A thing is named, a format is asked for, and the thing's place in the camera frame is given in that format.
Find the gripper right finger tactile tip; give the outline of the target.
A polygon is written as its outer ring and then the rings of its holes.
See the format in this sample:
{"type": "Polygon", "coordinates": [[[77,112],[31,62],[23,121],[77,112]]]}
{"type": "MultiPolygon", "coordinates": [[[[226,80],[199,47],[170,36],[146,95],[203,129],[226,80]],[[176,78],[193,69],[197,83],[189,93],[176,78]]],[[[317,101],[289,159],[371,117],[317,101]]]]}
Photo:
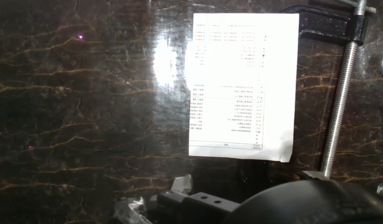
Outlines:
{"type": "Polygon", "coordinates": [[[192,176],[176,177],[172,187],[156,197],[157,222],[173,224],[221,223],[239,203],[209,195],[192,194],[192,176]]]}

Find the gripper left finger tactile tip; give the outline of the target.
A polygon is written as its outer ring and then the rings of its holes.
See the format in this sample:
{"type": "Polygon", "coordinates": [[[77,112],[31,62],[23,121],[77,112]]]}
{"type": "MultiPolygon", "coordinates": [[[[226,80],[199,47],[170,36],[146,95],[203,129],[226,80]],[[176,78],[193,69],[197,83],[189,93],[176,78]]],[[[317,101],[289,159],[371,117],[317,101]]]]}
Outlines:
{"type": "Polygon", "coordinates": [[[114,206],[114,217],[124,224],[145,224],[143,197],[122,198],[114,206]]]}

